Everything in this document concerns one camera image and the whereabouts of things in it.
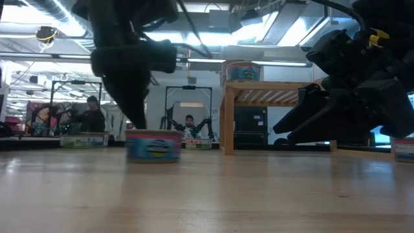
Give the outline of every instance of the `dark shirt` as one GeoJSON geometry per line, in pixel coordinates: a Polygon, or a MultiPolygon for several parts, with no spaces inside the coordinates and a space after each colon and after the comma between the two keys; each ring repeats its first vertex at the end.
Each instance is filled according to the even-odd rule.
{"type": "Polygon", "coordinates": [[[99,109],[88,110],[76,116],[75,121],[82,123],[80,128],[82,132],[103,133],[105,131],[105,117],[99,109]]]}

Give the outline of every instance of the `person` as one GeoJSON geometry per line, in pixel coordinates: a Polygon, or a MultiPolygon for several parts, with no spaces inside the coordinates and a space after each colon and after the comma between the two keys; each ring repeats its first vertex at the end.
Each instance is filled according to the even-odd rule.
{"type": "MultiPolygon", "coordinates": [[[[186,129],[185,129],[185,139],[194,139],[193,135],[191,134],[191,129],[195,128],[194,126],[194,117],[192,115],[186,116],[186,129]]],[[[196,139],[202,139],[201,132],[197,134],[195,137],[196,139]]]]}
{"type": "Polygon", "coordinates": [[[74,117],[74,121],[81,122],[81,132],[103,133],[105,131],[105,117],[102,114],[98,99],[90,96],[87,99],[89,110],[74,117]]]}

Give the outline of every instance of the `wooden table surface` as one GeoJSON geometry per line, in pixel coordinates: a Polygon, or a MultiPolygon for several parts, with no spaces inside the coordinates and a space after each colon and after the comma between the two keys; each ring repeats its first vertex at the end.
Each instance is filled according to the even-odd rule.
{"type": "Polygon", "coordinates": [[[414,232],[414,165],[328,153],[0,153],[1,233],[414,232]]]}

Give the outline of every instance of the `wooden stand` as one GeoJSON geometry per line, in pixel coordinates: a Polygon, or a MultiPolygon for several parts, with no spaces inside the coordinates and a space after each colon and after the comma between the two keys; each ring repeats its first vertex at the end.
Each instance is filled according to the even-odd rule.
{"type": "Polygon", "coordinates": [[[220,147],[226,155],[234,154],[234,107],[294,107],[298,89],[307,82],[237,82],[227,81],[220,106],[220,147]]]}

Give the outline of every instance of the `ceiling pipe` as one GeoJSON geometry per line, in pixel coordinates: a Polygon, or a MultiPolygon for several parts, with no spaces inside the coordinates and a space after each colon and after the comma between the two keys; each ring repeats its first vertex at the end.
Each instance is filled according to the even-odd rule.
{"type": "Polygon", "coordinates": [[[71,15],[71,13],[63,6],[63,4],[58,0],[22,0],[26,5],[31,6],[35,8],[36,10],[39,10],[43,14],[46,14],[48,16],[52,16],[56,18],[60,23],[68,26],[69,28],[79,28],[81,27],[84,29],[85,34],[80,37],[73,37],[68,36],[68,38],[77,39],[76,43],[82,46],[85,50],[88,50],[89,52],[92,52],[95,49],[94,43],[91,38],[93,38],[93,33],[91,29],[77,21],[74,16],[71,15]]]}

